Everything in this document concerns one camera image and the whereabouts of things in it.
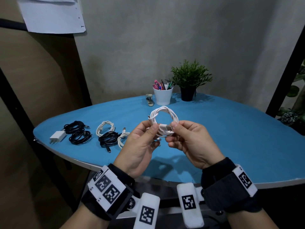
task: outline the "hand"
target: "hand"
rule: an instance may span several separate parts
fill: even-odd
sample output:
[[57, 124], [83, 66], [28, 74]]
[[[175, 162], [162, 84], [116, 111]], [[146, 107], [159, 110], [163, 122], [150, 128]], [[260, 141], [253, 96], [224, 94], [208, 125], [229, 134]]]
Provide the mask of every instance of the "hand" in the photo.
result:
[[129, 134], [113, 164], [129, 176], [139, 177], [147, 168], [153, 151], [160, 144], [159, 141], [154, 142], [158, 129], [158, 124], [151, 125], [148, 120], [141, 122]]
[[225, 158], [203, 125], [179, 121], [171, 126], [175, 134], [165, 138], [168, 146], [183, 151], [195, 167], [204, 169]]

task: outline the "gray wall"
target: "gray wall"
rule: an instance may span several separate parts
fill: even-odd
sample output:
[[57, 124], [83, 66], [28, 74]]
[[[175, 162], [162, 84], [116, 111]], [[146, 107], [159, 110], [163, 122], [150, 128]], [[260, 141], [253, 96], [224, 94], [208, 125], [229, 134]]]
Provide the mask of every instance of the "gray wall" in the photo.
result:
[[81, 0], [75, 37], [94, 104], [152, 93], [195, 58], [199, 90], [265, 111], [305, 24], [305, 0]]

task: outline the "white cup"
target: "white cup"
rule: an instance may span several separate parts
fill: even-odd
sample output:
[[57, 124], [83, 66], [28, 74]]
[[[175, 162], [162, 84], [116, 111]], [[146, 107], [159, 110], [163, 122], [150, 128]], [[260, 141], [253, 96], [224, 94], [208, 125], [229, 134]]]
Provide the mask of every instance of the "white cup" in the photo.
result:
[[165, 106], [170, 104], [170, 98], [173, 93], [173, 86], [169, 90], [157, 90], [153, 88], [156, 98], [156, 104]]

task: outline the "blue tabletop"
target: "blue tabletop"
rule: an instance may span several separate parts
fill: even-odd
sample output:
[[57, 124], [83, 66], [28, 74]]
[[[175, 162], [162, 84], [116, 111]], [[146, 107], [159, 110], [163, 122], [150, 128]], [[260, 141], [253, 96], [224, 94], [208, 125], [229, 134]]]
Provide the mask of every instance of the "blue tabletop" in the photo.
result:
[[[130, 132], [158, 107], [156, 104], [149, 107], [144, 96], [96, 104], [47, 119], [34, 129], [34, 135], [45, 146], [63, 155], [99, 166], [108, 165], [120, 148], [117, 145], [111, 147], [111, 153], [101, 148], [95, 134], [98, 125], [102, 121], [111, 121], [117, 132], [123, 127]], [[179, 94], [173, 94], [168, 107], [180, 120], [203, 124], [222, 153], [240, 164], [254, 183], [305, 178], [305, 138], [265, 113], [204, 94], [198, 94], [191, 102], [181, 101]], [[49, 144], [55, 131], [75, 120], [91, 127], [89, 131], [93, 138], [90, 142], [72, 145], [67, 136], [62, 142]], [[164, 112], [160, 112], [156, 120], [162, 124], [172, 121]], [[162, 139], [143, 175], [166, 181], [199, 183], [201, 170], [195, 168], [183, 152], [169, 148]]]

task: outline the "coiled white cable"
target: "coiled white cable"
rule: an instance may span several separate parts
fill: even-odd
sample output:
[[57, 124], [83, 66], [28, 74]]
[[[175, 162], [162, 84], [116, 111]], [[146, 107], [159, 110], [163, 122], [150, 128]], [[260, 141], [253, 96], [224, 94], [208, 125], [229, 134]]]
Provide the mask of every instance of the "coiled white cable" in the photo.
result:
[[117, 144], [119, 145], [120, 149], [122, 149], [124, 146], [124, 144], [121, 142], [121, 139], [128, 137], [129, 134], [130, 132], [126, 132], [126, 128], [123, 128], [122, 134], [117, 139]]
[[[151, 123], [151, 125], [153, 125], [154, 123], [157, 123], [156, 116], [158, 115], [159, 111], [168, 113], [170, 115], [170, 117], [173, 119], [173, 121], [175, 121], [177, 123], [179, 122], [178, 117], [173, 112], [173, 110], [171, 110], [170, 108], [168, 108], [166, 106], [162, 106], [162, 107], [157, 108], [154, 111], [152, 111], [150, 116], [148, 116], [148, 120]], [[160, 125], [159, 126], [159, 130], [158, 130], [157, 136], [165, 137], [165, 136], [171, 136], [173, 134], [174, 134], [174, 132], [172, 130], [168, 130], [168, 127], [166, 127], [166, 125]]]
[[101, 134], [101, 131], [103, 130], [103, 126], [104, 125], [110, 125], [111, 128], [109, 131], [114, 131], [114, 123], [110, 122], [110, 121], [103, 121], [96, 129], [96, 135], [98, 137], [102, 136], [103, 134]]

